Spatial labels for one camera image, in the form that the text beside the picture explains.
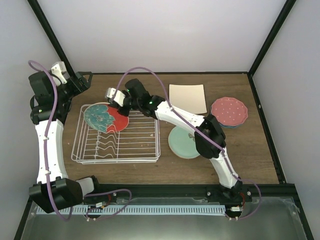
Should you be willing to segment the mint green flower plate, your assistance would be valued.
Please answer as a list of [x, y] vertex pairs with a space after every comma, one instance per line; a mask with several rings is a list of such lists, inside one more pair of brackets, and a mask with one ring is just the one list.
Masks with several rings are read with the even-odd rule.
[[175, 126], [171, 130], [168, 145], [171, 151], [182, 159], [194, 159], [200, 156], [194, 136], [181, 127]]

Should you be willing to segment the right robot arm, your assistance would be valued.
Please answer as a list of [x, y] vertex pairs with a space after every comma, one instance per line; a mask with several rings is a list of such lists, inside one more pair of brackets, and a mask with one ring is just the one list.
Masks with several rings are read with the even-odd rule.
[[228, 157], [226, 135], [215, 116], [202, 116], [177, 108], [166, 98], [151, 95], [137, 78], [129, 80], [124, 90], [109, 88], [105, 98], [123, 116], [136, 110], [146, 117], [187, 131], [194, 137], [197, 152], [213, 165], [223, 198], [232, 202], [240, 196], [242, 181]]

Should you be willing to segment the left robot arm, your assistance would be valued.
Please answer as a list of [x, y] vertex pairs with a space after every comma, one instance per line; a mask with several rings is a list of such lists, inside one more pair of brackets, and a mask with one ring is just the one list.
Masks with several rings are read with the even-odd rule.
[[36, 184], [29, 188], [29, 197], [45, 213], [74, 207], [84, 197], [97, 202], [102, 196], [98, 179], [87, 176], [78, 180], [68, 177], [63, 156], [63, 130], [71, 109], [72, 98], [88, 90], [93, 74], [76, 72], [63, 82], [63, 76], [36, 72], [28, 80], [34, 92], [30, 100], [30, 118], [35, 125], [39, 143], [39, 171]]

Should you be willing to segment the square cream plate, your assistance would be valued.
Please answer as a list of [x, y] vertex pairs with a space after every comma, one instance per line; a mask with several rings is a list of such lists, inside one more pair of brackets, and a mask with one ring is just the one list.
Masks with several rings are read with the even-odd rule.
[[198, 85], [169, 85], [170, 103], [192, 114], [207, 113], [205, 90], [203, 84]]

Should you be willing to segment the pink polka dot plate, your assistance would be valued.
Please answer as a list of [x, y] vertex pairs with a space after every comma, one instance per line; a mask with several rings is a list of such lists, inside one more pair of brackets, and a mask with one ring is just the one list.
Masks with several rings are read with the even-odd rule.
[[223, 124], [244, 123], [249, 114], [243, 102], [233, 97], [222, 97], [214, 101], [210, 113]]

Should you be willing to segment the teal polka dot plate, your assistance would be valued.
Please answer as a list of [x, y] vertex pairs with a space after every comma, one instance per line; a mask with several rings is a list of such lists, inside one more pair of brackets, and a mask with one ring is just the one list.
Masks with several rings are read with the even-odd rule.
[[240, 126], [242, 126], [244, 123], [243, 122], [236, 122], [236, 123], [230, 123], [230, 124], [223, 124], [222, 122], [219, 122], [219, 125], [222, 128], [228, 128], [228, 129], [235, 129], [238, 128]]

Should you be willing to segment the red and teal plate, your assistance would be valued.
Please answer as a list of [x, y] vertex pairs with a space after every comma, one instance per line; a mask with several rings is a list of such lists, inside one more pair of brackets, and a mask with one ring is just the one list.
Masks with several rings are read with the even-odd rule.
[[83, 118], [89, 127], [102, 133], [121, 132], [129, 125], [129, 118], [106, 102], [89, 105], [83, 112]]

